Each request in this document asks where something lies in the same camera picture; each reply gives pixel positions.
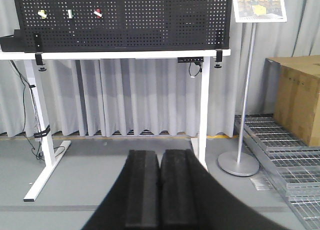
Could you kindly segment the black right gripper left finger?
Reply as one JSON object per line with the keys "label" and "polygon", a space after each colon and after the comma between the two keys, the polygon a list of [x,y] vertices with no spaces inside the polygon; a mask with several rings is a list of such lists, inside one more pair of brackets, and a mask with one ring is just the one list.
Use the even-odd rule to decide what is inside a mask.
{"label": "black right gripper left finger", "polygon": [[158,230],[159,162],[152,150],[130,150],[112,188],[84,230]]}

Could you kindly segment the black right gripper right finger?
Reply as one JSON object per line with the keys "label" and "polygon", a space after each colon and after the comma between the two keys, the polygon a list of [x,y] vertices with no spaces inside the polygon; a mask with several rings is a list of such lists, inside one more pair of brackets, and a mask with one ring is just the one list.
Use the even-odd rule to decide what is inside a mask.
{"label": "black right gripper right finger", "polygon": [[283,230],[224,188],[190,150],[167,149],[161,167],[164,230]]}

